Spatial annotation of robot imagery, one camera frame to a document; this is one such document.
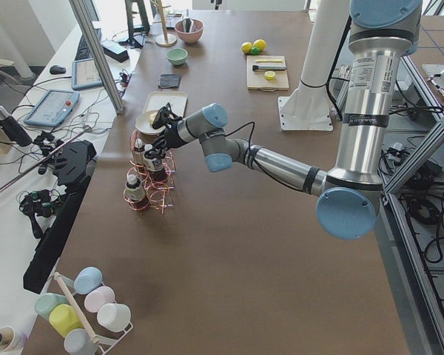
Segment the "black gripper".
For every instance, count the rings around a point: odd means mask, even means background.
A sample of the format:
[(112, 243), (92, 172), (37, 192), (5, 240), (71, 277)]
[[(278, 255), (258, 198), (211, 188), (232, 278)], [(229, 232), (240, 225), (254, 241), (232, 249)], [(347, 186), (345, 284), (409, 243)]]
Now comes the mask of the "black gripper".
[(177, 125), (180, 121), (183, 121), (183, 118), (177, 116), (170, 121), (168, 126), (165, 126), (165, 130), (152, 142), (153, 148), (144, 152), (146, 159), (160, 159), (161, 151), (179, 148), (185, 144), (185, 141), (178, 134)]

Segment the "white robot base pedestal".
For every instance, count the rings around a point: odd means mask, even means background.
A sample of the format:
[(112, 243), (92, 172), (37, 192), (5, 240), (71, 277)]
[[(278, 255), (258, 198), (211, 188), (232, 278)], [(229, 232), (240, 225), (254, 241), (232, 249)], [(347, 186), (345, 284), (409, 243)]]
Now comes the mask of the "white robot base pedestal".
[(331, 131), (331, 102), (326, 89), (349, 18), (349, 0), (322, 1), (317, 10), (300, 83), (289, 97), (279, 97), (283, 131)]

